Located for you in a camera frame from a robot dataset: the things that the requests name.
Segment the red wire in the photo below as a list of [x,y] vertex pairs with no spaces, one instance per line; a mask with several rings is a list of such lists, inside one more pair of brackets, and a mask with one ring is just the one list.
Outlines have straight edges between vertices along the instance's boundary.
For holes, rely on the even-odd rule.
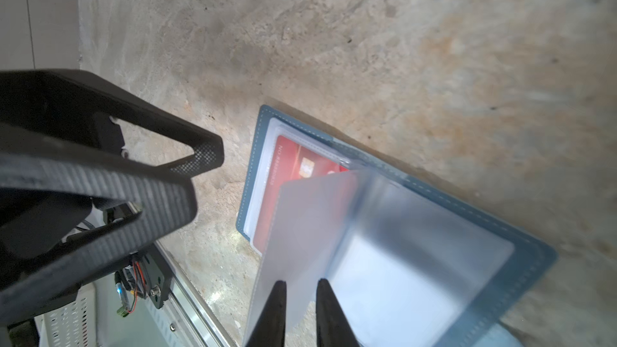
[[139,269],[139,274],[141,275],[141,282],[143,283],[144,286],[144,297],[146,296],[146,280],[144,278],[144,273],[141,270],[141,266],[139,265],[139,261],[136,261],[135,264],[137,264],[137,268]]
[[137,308],[137,281],[135,281],[135,296],[133,297],[133,309],[127,311],[129,314],[132,314]]

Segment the blue wallet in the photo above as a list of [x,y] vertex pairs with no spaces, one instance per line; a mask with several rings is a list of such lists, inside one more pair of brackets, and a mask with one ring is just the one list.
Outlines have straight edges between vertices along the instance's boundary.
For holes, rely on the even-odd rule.
[[366,151],[348,145],[266,105],[261,107],[257,119],[242,202],[236,220],[237,230],[249,241],[249,235],[244,232],[245,220],[255,187],[266,132],[272,119],[301,131],[320,145],[332,148],[346,158],[376,170],[417,195],[513,244],[513,251],[505,264],[490,278],[435,346],[473,345],[557,259],[555,250],[539,239],[399,171]]

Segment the cable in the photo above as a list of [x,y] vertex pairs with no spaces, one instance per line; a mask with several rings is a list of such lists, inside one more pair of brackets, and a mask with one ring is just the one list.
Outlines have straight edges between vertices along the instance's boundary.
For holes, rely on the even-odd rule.
[[132,314],[137,308],[137,281],[135,281],[135,288],[133,289],[135,293],[135,297],[133,297],[133,308],[130,311],[127,311],[129,314]]
[[141,270],[141,266],[139,265],[139,261],[136,261],[135,264],[137,265],[137,269],[139,269],[139,274],[141,275],[141,282],[143,283],[143,288],[144,288],[144,297],[146,297],[146,292],[147,292],[146,279],[144,278],[144,273]]
[[[141,265],[143,264],[143,260],[139,262],[139,268],[141,268]],[[144,278],[146,279],[146,285],[148,286],[148,289],[150,289],[150,284],[155,285],[155,283],[152,282],[152,279],[150,278],[150,273],[148,272],[148,266],[146,266],[144,264],[143,269],[139,270],[140,272],[143,273]]]
[[139,278],[139,271],[135,266],[136,260],[131,261],[131,265],[125,268],[127,277],[132,281],[133,286],[137,289],[137,294],[143,293],[143,287],[141,286],[141,279]]
[[96,228],[94,225],[90,224],[90,221],[88,221],[88,220],[83,220],[81,223],[82,223],[83,225],[85,225],[86,227],[88,227],[88,229],[94,229],[94,228]]

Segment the white perforated panel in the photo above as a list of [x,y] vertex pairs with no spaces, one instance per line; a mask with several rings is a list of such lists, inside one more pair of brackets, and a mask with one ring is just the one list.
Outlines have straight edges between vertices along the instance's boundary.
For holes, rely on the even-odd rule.
[[77,299],[42,316],[50,347],[96,347],[94,284],[86,284]]

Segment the perforated mesh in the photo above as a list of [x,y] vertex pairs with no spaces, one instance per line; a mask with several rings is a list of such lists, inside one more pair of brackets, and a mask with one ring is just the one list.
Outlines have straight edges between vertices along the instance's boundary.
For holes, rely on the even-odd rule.
[[190,161],[178,164],[171,168],[173,172],[194,177],[197,174],[207,172],[223,163],[222,143],[204,142],[194,147],[195,154]]
[[95,293],[94,284],[87,284],[73,303],[42,315],[51,347],[96,346]]

